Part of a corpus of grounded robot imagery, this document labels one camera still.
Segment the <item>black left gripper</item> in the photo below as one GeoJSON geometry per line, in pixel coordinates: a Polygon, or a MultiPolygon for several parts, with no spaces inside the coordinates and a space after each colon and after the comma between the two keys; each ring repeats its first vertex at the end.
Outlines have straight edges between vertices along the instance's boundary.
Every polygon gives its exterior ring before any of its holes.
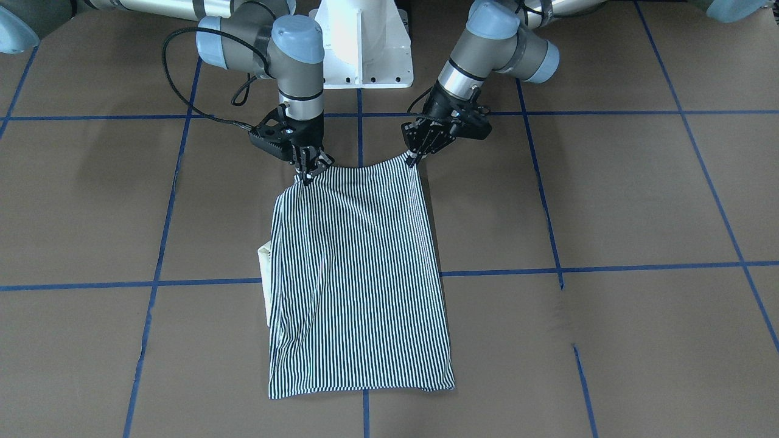
{"type": "Polygon", "coordinates": [[[479,105],[479,85],[472,86],[466,100],[449,94],[440,83],[426,89],[407,108],[414,122],[403,123],[402,134],[409,150],[407,166],[417,166],[426,156],[437,153],[462,137],[483,141],[492,131],[487,119],[489,107],[479,105]]]}

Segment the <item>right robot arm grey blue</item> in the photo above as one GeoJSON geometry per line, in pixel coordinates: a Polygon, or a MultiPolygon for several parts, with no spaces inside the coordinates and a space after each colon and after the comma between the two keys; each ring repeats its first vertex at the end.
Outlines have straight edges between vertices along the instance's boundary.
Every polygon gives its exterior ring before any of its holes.
{"type": "Polygon", "coordinates": [[[304,185],[334,163],[323,147],[323,30],[314,19],[296,14],[294,1],[3,1],[2,52],[20,54],[83,12],[109,10],[191,23],[168,34],[161,52],[167,82],[189,110],[245,130],[255,147],[292,164],[304,185]],[[184,34],[195,37],[202,62],[246,73],[242,91],[256,80],[272,78],[278,86],[276,108],[252,125],[195,107],[168,69],[168,45],[184,34]]]}

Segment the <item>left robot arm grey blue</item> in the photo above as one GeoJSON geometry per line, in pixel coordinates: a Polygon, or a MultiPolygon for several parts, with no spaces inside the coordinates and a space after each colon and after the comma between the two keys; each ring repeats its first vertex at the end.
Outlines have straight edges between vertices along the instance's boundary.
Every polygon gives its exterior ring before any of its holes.
{"type": "Polygon", "coordinates": [[[561,55],[547,83],[499,108],[486,141],[432,155],[434,177],[514,180],[537,169],[556,204],[579,196],[659,197],[707,178],[736,191],[777,190],[777,25],[758,8],[719,23],[689,2],[610,2],[538,32],[561,55]]]}

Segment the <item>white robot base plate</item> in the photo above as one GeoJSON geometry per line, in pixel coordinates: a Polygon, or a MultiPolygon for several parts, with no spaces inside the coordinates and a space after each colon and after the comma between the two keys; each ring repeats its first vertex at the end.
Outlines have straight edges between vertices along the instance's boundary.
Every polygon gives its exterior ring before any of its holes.
{"type": "Polygon", "coordinates": [[[413,84],[411,38],[395,2],[322,1],[309,16],[323,31],[325,89],[413,84]]]}

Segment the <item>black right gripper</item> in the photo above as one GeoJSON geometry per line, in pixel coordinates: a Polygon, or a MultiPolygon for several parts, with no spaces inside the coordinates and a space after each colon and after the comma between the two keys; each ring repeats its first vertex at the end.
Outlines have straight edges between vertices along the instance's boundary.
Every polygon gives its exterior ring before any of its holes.
{"type": "Polygon", "coordinates": [[[295,180],[308,186],[334,163],[323,147],[324,114],[297,120],[286,115],[287,105],[278,105],[250,129],[251,144],[273,157],[295,164],[295,180]]]}

